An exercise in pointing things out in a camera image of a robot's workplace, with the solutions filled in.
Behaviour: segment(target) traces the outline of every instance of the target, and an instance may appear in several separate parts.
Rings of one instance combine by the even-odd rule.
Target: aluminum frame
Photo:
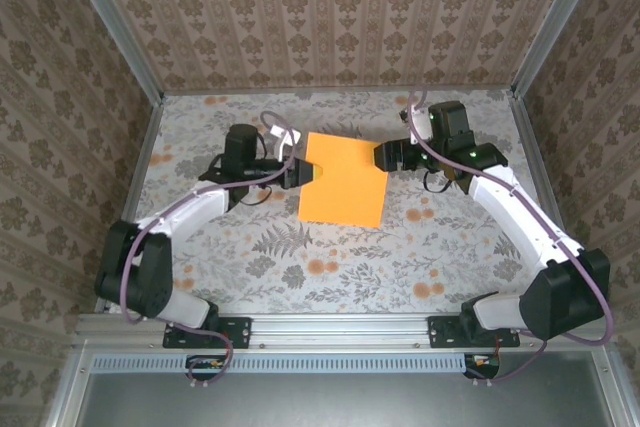
[[[522,96],[513,94],[509,98],[509,104],[511,106],[511,113],[520,135],[520,141],[522,142],[522,149],[524,155],[527,158],[527,164],[529,165],[529,171],[531,172],[531,178],[533,185],[536,188],[538,194],[538,202],[540,208],[549,216],[549,218],[562,230],[565,230],[564,223],[562,222],[562,216],[560,215],[560,209],[558,203],[553,195],[553,188],[551,187],[551,181],[547,175],[547,170],[544,167],[544,161],[542,160],[542,154],[536,141],[536,136],[533,133],[533,126],[529,119],[529,114],[524,105]]]
[[[427,317],[422,314],[255,314],[248,349],[264,354],[441,354],[454,352],[491,352],[488,349],[433,349],[429,345]],[[124,323],[119,315],[88,314],[80,317],[72,353],[65,366],[49,427],[74,426],[82,407],[91,375],[94,356],[103,353],[174,355],[176,353],[221,354],[222,349],[164,349],[165,325],[147,320],[136,325]],[[587,338],[598,338],[603,322],[598,321],[574,331]],[[504,352],[535,352],[539,340],[523,338],[518,348]],[[549,342],[549,352],[589,352],[610,415],[616,427],[639,426],[638,407],[627,373],[617,352],[605,347],[590,347],[564,337]]]
[[[153,71],[144,46],[136,39],[125,16],[114,0],[91,0],[91,3],[100,14],[109,34],[116,42],[149,101],[152,105],[157,105],[162,99],[161,81]]]
[[[514,91],[524,96],[531,87],[553,44],[566,25],[579,0],[553,0],[538,34],[531,43],[520,68],[513,79]]]
[[[142,194],[142,187],[144,185],[144,179],[147,176],[149,161],[151,160],[153,146],[156,143],[156,137],[160,130],[160,121],[162,120],[163,113],[164,103],[160,101],[154,106],[151,111],[151,116],[149,117],[149,124],[147,125],[147,131],[144,134],[144,140],[140,147],[140,154],[138,155],[136,168],[133,171],[127,200],[125,201],[122,209],[122,216],[120,217],[122,220],[135,220],[136,211],[138,210],[138,202],[140,201],[140,195]]]
[[[165,95],[183,96],[183,95],[237,95],[237,94],[316,94],[327,92],[402,92],[407,94],[415,85],[338,85],[338,86],[313,86],[313,87],[266,87],[266,88],[250,88],[250,89],[205,89],[205,90],[186,90],[175,91],[167,90]],[[485,84],[485,85],[427,85],[427,89],[431,90],[457,90],[460,92],[471,92],[472,90],[510,90],[511,86],[507,84]]]

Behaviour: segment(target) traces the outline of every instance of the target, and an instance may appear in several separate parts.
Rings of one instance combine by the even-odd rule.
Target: floral wallpaper
[[[580,0],[525,101],[565,224],[612,261],[640,386],[640,0]]]
[[[433,91],[428,102],[453,99],[466,105],[476,138],[494,142],[535,197],[507,92]],[[232,124],[264,132],[264,109],[289,119],[303,142],[309,131],[384,141],[408,135],[398,117],[406,101],[406,92],[170,96],[138,217],[192,187]],[[265,203],[234,207],[174,250],[175,285],[228,313],[451,311],[480,293],[525,286],[519,254],[491,216],[457,188],[426,192],[422,176],[390,174],[379,228],[299,221],[300,190],[274,188]],[[245,202],[266,194],[254,188]]]
[[[89,0],[0,0],[0,424],[44,418],[150,108]]]
[[[508,84],[552,0],[114,0],[164,89]]]

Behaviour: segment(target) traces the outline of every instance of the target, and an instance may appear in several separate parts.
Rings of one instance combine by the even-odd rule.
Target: cable
[[[207,383],[212,384],[213,382],[217,382],[218,380],[220,380],[220,378],[224,375],[224,373],[229,369],[229,367],[231,366],[231,362],[233,361],[233,344],[227,338],[227,336],[222,335],[221,333],[215,332],[213,330],[192,329],[191,327],[187,327],[186,325],[182,325],[182,324],[174,324],[174,327],[177,327],[180,330],[184,330],[185,332],[189,332],[191,334],[210,335],[211,337],[215,337],[216,339],[220,339],[225,343],[225,345],[227,347],[227,357],[226,357],[225,363],[220,368],[220,370],[216,373],[216,375],[213,376],[213,378],[211,378],[210,380],[208,380]],[[204,362],[204,359],[195,359],[194,361],[192,361],[189,364],[189,368],[187,370],[187,377],[189,377],[189,380],[192,383],[198,382],[193,377],[193,368],[194,368],[194,366],[196,366],[197,364],[200,364],[202,362]]]
[[[429,177],[428,170],[424,173],[424,177],[422,178],[422,185],[424,186],[424,190],[426,190],[427,192],[431,192],[432,194],[442,194],[443,192],[446,192],[446,190],[451,187],[451,184],[453,183],[453,180],[447,180],[447,183],[444,184],[444,187],[442,187],[440,190],[431,190],[427,185],[427,177]]]
[[[522,365],[520,365],[520,367],[512,370],[508,374],[498,375],[497,377],[494,377],[493,379],[487,379],[480,372],[478,372],[477,370],[471,369],[469,367],[467,367],[467,371],[471,372],[473,375],[475,375],[479,379],[486,380],[487,381],[487,385],[489,385],[490,383],[492,384],[494,382],[502,382],[504,380],[509,380],[510,378],[515,377],[520,372],[522,372],[524,369],[529,367],[529,365],[531,365],[536,359],[538,359],[542,355],[542,353],[544,352],[544,350],[546,348],[547,348],[547,341],[544,340],[544,341],[542,341],[542,345],[540,346],[540,348],[538,350],[536,350],[536,352],[531,357],[529,357],[524,363],[522,363]]]
[[[498,358],[498,365],[500,364],[500,347],[500,336],[496,334],[496,350],[493,352],[493,355]]]
[[[463,164],[455,162],[455,161],[453,161],[451,159],[448,159],[448,158],[444,157],[443,155],[440,155],[434,149],[432,149],[429,146],[429,144],[427,144],[424,141],[424,139],[422,137],[420,137],[420,134],[418,133],[418,130],[416,129],[416,126],[415,126],[415,124],[413,122],[412,99],[414,97],[415,97],[415,90],[412,90],[411,93],[409,94],[409,99],[408,99],[408,102],[407,102],[408,103],[407,118],[409,120],[409,129],[413,133],[414,137],[416,138],[416,140],[418,141],[420,146],[427,153],[429,153],[431,156],[433,156],[435,159],[437,159],[440,162],[443,162],[443,163],[445,163],[447,165],[450,165],[454,169],[462,170],[463,172],[468,172],[470,174],[477,175],[477,176],[480,176],[480,177],[485,177],[485,178],[495,182],[496,184],[500,185],[501,187],[504,187],[505,189],[511,191],[512,194],[527,209],[527,211],[529,211],[529,213],[538,222],[538,224],[540,224],[540,226],[544,229],[544,231],[551,238],[551,240],[553,240],[554,243],[560,248],[562,253],[567,256],[567,258],[571,261],[571,263],[574,265],[574,267],[578,270],[578,272],[580,273],[580,275],[582,276],[584,281],[587,283],[587,285],[589,286],[589,288],[591,289],[591,291],[595,295],[596,299],[598,300],[598,303],[600,304],[600,307],[602,308],[602,311],[604,313],[605,320],[606,320],[605,332],[604,332],[603,336],[598,340],[590,340],[590,339],[584,339],[582,337],[579,337],[579,336],[571,334],[571,333],[565,333],[563,335],[565,337],[571,339],[571,340],[575,340],[576,342],[580,342],[582,344],[591,345],[591,346],[604,345],[607,342],[609,342],[609,340],[613,336],[613,329],[614,329],[614,327],[613,327],[613,325],[614,325],[613,314],[611,313],[611,309],[609,308],[609,304],[607,303],[607,299],[605,299],[604,295],[602,294],[602,292],[598,288],[597,284],[591,278],[591,276],[586,271],[586,269],[582,266],[580,261],[576,258],[575,255],[573,255],[573,252],[571,252],[569,250],[569,248],[564,244],[564,242],[562,242],[560,236],[558,234],[556,234],[556,232],[553,230],[553,228],[551,228],[547,224],[545,219],[538,213],[538,211],[535,209],[535,207],[533,205],[531,205],[531,203],[528,201],[528,199],[525,196],[523,196],[522,193],[519,192],[517,189],[514,189],[513,185],[509,184],[508,182],[505,182],[504,180],[502,180],[502,179],[500,179],[500,178],[498,178],[498,177],[496,177],[494,175],[487,174],[487,173],[485,173],[485,172],[483,172],[481,170],[477,170],[477,169],[474,169],[472,167],[467,167],[466,165],[463,165]],[[424,106],[424,102],[425,102],[426,98],[427,98],[427,92],[424,91],[422,93],[421,99],[415,105],[415,108],[416,109],[421,109]]]
[[[291,139],[294,138],[293,128],[283,117],[276,114],[275,112],[267,110],[260,114],[260,118],[263,118],[265,115],[270,115],[271,117],[276,119],[276,121],[278,121],[283,125],[284,129],[288,132]],[[291,155],[285,160],[284,165],[277,172],[271,175],[267,175],[266,177],[263,177],[261,179],[245,180],[240,182],[229,182],[227,184],[212,185],[212,186],[204,187],[202,189],[194,190],[188,195],[186,195],[185,197],[183,197],[182,199],[178,200],[173,205],[169,206],[166,210],[161,212],[157,218],[152,220],[147,226],[145,226],[138,233],[136,238],[133,240],[133,243],[131,244],[131,248],[129,249],[129,252],[127,253],[127,258],[125,259],[124,268],[122,270],[122,280],[120,284],[120,298],[119,298],[120,308],[122,310],[122,315],[124,316],[127,322],[131,324],[137,324],[143,318],[143,316],[141,315],[134,319],[129,315],[129,312],[127,310],[127,286],[129,284],[129,276],[131,274],[131,267],[133,266],[133,259],[137,255],[137,252],[138,252],[138,249],[140,248],[140,244],[142,243],[142,240],[151,231],[151,229],[153,229],[156,225],[160,224],[161,222],[164,222],[164,219],[166,216],[175,212],[177,209],[179,209],[180,207],[182,207],[183,205],[190,202],[192,199],[196,197],[199,197],[201,195],[205,195],[220,189],[231,189],[235,187],[250,187],[252,185],[258,185],[258,184],[262,184],[265,182],[269,182],[270,180],[276,179],[281,174],[285,173],[293,165],[293,161],[294,161],[293,154],[295,152],[295,149],[296,149],[296,145],[294,144]],[[206,331],[206,330],[196,330],[181,324],[175,324],[175,325],[178,326],[178,328],[185,330],[186,332],[191,332],[191,333],[200,334],[200,335],[212,335],[213,337],[221,338],[223,340],[226,339],[226,337],[222,336],[221,334],[218,334],[217,332]],[[227,361],[227,363],[225,363],[225,365],[228,365],[230,360],[233,358],[233,345],[231,344],[231,341],[229,341],[229,339],[226,339],[224,341],[227,344],[227,347],[229,348],[229,360]],[[218,375],[216,376],[216,378],[220,378],[221,374],[223,374],[225,371],[226,371],[226,368],[223,367],[223,369],[221,369],[220,372],[218,372]]]
[[[240,203],[242,205],[246,205],[247,207],[255,207],[256,205],[264,204],[267,200],[269,200],[269,197],[271,197],[271,194],[273,193],[273,189],[271,188],[270,185],[267,185],[267,189],[269,189],[269,193],[264,199],[259,200],[257,202],[252,202],[250,204],[247,204],[246,202],[243,202],[243,201],[240,201]]]
[[[258,133],[258,140],[262,144],[262,160],[267,158],[267,145],[264,143],[264,137]]]
[[[271,124],[264,119],[264,114],[266,112],[269,112],[269,111],[268,110],[264,110],[264,111],[260,112],[260,122],[262,122],[262,125],[264,125],[267,128],[267,130],[271,130]]]

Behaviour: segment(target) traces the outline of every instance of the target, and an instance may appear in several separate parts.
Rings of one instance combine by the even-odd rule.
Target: ventilation slot
[[[186,354],[104,354],[91,373],[185,373]],[[229,373],[464,372],[463,354],[256,354],[238,352]],[[194,369],[194,372],[210,372]]]

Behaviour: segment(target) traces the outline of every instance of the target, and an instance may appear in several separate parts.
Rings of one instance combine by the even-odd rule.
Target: black mount
[[[406,122],[406,111],[400,118]],[[490,143],[476,145],[473,131],[464,105],[458,101],[442,102],[429,106],[429,119],[433,137],[427,140],[429,147],[439,154],[460,164],[478,170],[494,165],[507,166],[507,159]],[[377,146],[373,151],[376,167],[385,172],[396,170],[427,169],[429,173],[442,171],[445,177],[456,182],[460,189],[469,193],[472,175],[440,163],[423,148],[411,144],[410,139],[392,140]]]
[[[284,162],[277,159],[256,159],[258,129],[249,124],[234,124],[225,138],[224,153],[216,156],[207,171],[198,180],[208,180],[215,183],[256,180],[275,174],[282,169]],[[271,182],[260,184],[280,185],[283,189],[299,187],[313,180],[313,164],[295,158],[293,165],[283,174]]]
[[[429,345],[434,349],[491,348],[496,346],[497,339],[501,347],[520,346],[520,337],[509,329],[485,330],[477,324],[469,331],[465,311],[472,305],[463,303],[460,315],[432,315],[427,318]]]
[[[109,229],[94,284],[99,297],[120,303],[125,259],[139,232],[137,224],[124,220],[116,221]],[[153,318],[162,312],[173,292],[171,240],[164,234],[149,234],[136,255],[143,250],[140,265],[133,265],[129,275],[127,307]]]
[[[487,357],[487,359],[483,364],[478,365],[474,360],[477,356]],[[496,354],[464,354],[464,365],[467,370],[462,375],[467,379],[491,380],[500,369],[500,357]]]
[[[251,317],[218,317],[215,328],[205,326],[202,328],[225,335],[234,349],[248,349],[251,341],[251,325]],[[215,337],[192,334],[167,325],[162,346],[165,349],[224,349],[226,344]]]
[[[611,264],[600,249],[581,250],[578,262],[608,296]],[[551,260],[520,296],[520,314],[528,329],[548,340],[604,315],[598,300],[570,260]]]

